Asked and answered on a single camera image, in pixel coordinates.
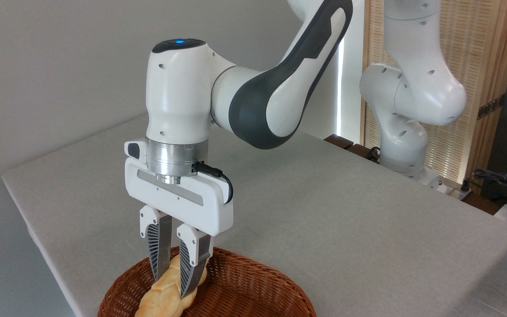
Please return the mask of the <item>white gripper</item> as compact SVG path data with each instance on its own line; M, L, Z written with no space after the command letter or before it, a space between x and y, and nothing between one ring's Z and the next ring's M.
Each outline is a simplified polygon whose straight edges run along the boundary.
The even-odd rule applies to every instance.
M172 217L183 223L180 239L180 296L183 299L199 285L207 259L213 255L213 237L233 225L233 202L223 178L205 173L184 176L179 184L162 182L148 170L143 139L125 142L125 188L147 205L140 210L140 235L147 239L155 281L169 268Z

